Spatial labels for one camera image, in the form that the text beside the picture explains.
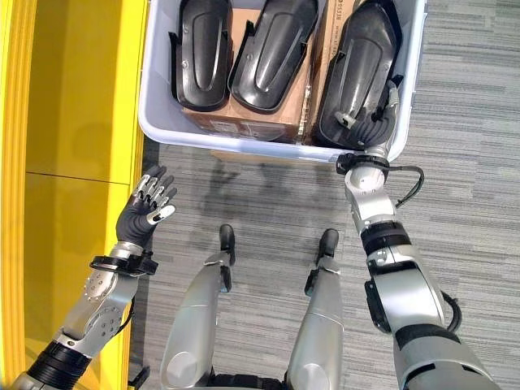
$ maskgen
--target brown cardboard box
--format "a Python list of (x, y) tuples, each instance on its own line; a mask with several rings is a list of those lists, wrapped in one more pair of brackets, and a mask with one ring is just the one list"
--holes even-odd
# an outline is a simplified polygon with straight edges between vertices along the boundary
[[(232, 40), (235, 59), (245, 33), (247, 20), (256, 22), (260, 10), (233, 9)], [(282, 106), (274, 114), (258, 114), (242, 106), (232, 96), (223, 108), (212, 112), (183, 112), (199, 126), (227, 136), (260, 141), (294, 142), (300, 126), (301, 108), (310, 74), (310, 50), (292, 83)]]
[(304, 144), (311, 143), (312, 127), (318, 118), (319, 103), (327, 78), (327, 69), (338, 51), (345, 21), (352, 15), (355, 0), (328, 0), (318, 26), (310, 71), (310, 99), (305, 122)]

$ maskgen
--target yellow wall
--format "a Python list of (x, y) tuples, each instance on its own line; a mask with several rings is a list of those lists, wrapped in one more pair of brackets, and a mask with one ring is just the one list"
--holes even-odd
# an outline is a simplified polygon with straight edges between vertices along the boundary
[(24, 369), (24, 171), (28, 88), (36, 0), (2, 0), (0, 180), (0, 380)]
[[(137, 95), (146, 8), (141, 0), (2, 0), (4, 384), (48, 344), (79, 297), (93, 255), (115, 243), (115, 220), (141, 171)], [(17, 15), (25, 23), (13, 30), (21, 43), (9, 38), (3, 23)], [(33, 30), (34, 42), (28, 41)], [(19, 66), (6, 67), (19, 87), (9, 115), (6, 42), (20, 47)], [(16, 149), (8, 149), (6, 140)], [(9, 189), (11, 182), (18, 189), (8, 197), (7, 179)], [(13, 220), (15, 236), (5, 237), (6, 221)], [(77, 388), (127, 387), (129, 328), (104, 348)]]

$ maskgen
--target white plastic bin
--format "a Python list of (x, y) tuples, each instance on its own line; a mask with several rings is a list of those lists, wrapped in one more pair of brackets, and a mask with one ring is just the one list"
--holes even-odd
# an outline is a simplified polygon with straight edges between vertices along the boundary
[[(394, 0), (401, 22), (403, 43), (395, 73), (405, 75), (401, 86), (401, 105), (389, 160), (405, 148), (410, 114), (415, 95), (426, 0)], [(183, 115), (181, 105), (171, 95), (171, 48), (168, 32), (177, 31), (180, 0), (152, 0), (146, 33), (145, 58), (139, 98), (139, 124), (151, 139), (164, 144), (226, 150), (281, 158), (302, 158), (334, 162), (347, 151), (309, 145), (238, 139), (210, 134)], [(261, 9), (263, 0), (235, 0), (234, 7)], [(320, 0), (323, 9), (324, 0)]]

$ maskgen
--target wire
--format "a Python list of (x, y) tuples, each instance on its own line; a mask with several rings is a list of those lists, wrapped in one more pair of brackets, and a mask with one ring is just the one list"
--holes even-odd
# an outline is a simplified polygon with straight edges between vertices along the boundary
[(441, 291), (442, 297), (452, 307), (453, 317), (452, 322), (448, 325), (448, 331), (455, 333), (462, 323), (462, 310), (457, 303), (457, 298), (451, 298), (446, 292)]
[(381, 171), (412, 171), (417, 172), (419, 174), (419, 178), (417, 183), (412, 187), (412, 189), (402, 198), (397, 200), (396, 209), (403, 206), (406, 202), (408, 202), (412, 197), (418, 194), (424, 184), (424, 171), (421, 167), (417, 167), (415, 165), (404, 165), (398, 167), (383, 167), (379, 164), (373, 162), (363, 162), (361, 165), (378, 168)]
[(419, 174), (419, 179), (417, 183), (412, 187), (412, 189), (400, 200), (396, 203), (396, 208), (403, 206), (407, 201), (409, 201), (412, 197), (418, 194), (424, 184), (424, 171), (421, 167), (417, 167), (415, 165), (404, 165), (401, 167), (388, 167), (388, 171), (412, 171), (417, 172)]
[(130, 304), (130, 310), (128, 311), (127, 319), (124, 320), (124, 324), (119, 327), (118, 331), (115, 333), (114, 336), (117, 336), (128, 325), (128, 323), (132, 319), (132, 317), (133, 317), (133, 308), (134, 308), (135, 304), (136, 304), (136, 298), (134, 297), (134, 298), (132, 298), (132, 303)]

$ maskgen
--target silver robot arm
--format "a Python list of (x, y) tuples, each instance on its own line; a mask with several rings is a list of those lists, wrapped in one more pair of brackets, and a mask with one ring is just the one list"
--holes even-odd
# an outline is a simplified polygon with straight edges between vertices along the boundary
[(384, 184), (385, 145), (338, 161), (366, 251), (365, 289), (375, 326), (391, 333), (400, 390), (498, 390), (482, 363), (444, 327), (443, 293), (429, 275)]
[(169, 205), (176, 188), (168, 191), (173, 176), (161, 177), (166, 168), (152, 167), (141, 178), (119, 216), (118, 242), (109, 256), (97, 256), (90, 266), (83, 294), (54, 339), (37, 360), (10, 387), (13, 390), (68, 390), (84, 374), (90, 361), (116, 336), (123, 312), (133, 301), (139, 276), (152, 275), (157, 263), (144, 250), (156, 225), (173, 214)]

